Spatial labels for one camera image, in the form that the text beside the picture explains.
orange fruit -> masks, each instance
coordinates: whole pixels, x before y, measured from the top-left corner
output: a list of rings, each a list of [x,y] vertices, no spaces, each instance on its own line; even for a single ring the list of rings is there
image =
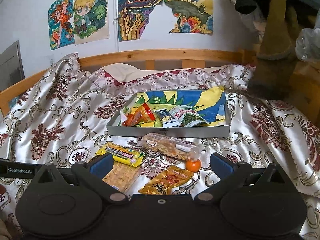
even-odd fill
[[[200,170],[200,168],[201,168],[201,161],[200,160],[197,160],[195,162],[193,162],[193,161],[186,162],[186,169],[188,171],[197,172]]]

yellow snack package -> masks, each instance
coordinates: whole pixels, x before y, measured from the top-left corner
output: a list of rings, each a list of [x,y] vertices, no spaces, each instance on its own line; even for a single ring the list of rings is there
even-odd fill
[[[138,192],[146,195],[170,195],[172,188],[187,183],[193,175],[191,171],[172,165],[155,176]]]
[[[122,147],[112,142],[106,143],[105,146],[96,152],[96,155],[103,155],[105,153],[111,153],[116,162],[124,163],[133,167],[138,167],[144,156],[140,152]]]

satin bedspread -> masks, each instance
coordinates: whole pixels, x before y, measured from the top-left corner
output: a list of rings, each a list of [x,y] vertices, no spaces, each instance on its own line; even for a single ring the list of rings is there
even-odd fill
[[[132,195],[163,169],[172,164],[184,168],[184,163],[137,146],[137,138],[111,137],[106,124],[115,111],[136,92],[221,85],[226,90],[232,115],[230,136],[188,138],[205,146],[205,153],[200,157],[202,168],[187,184],[174,188],[173,194],[194,196],[220,180],[209,166],[212,152],[221,153],[235,163],[246,161],[253,167],[278,162],[308,207],[308,218],[300,235],[307,240],[319,239],[319,129],[287,103],[250,97],[246,91],[253,71],[250,65],[226,65],[214,72],[174,70],[120,83],[103,69],[92,74],[81,71],[77,54],[70,54],[21,96],[4,118],[0,124],[0,157],[70,167],[79,161],[89,161],[100,147],[112,140],[148,155],[140,177],[128,192]],[[21,229],[14,208],[29,182],[0,178],[2,219],[16,239]],[[261,209],[267,208],[261,203]]]

painted paper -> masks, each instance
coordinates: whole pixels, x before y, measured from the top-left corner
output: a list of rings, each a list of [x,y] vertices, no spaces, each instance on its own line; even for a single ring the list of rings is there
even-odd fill
[[[137,93],[137,100],[130,109],[134,113],[143,103],[151,109],[167,109],[180,105],[191,106],[205,120],[208,126],[225,124],[224,105],[226,95],[223,87],[212,87],[208,90],[168,90]],[[141,127],[162,127],[159,117],[154,122],[140,124]]]
[[[73,0],[57,0],[49,11],[49,38],[51,50],[75,42],[70,18],[73,17]]]
[[[108,0],[74,0],[75,44],[109,38]]]
[[[164,0],[177,17],[174,29],[170,33],[213,32],[212,0]]]
[[[162,0],[118,0],[119,41],[140,39],[149,14]]]

blue gripper pad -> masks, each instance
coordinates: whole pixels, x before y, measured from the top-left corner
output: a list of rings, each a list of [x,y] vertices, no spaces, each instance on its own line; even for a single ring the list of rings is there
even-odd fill
[[[99,179],[103,179],[113,169],[112,154],[104,154],[97,159],[90,168],[91,174],[96,175]]]
[[[232,163],[224,156],[215,153],[210,157],[210,167],[220,179],[224,179],[234,172],[236,164]]]

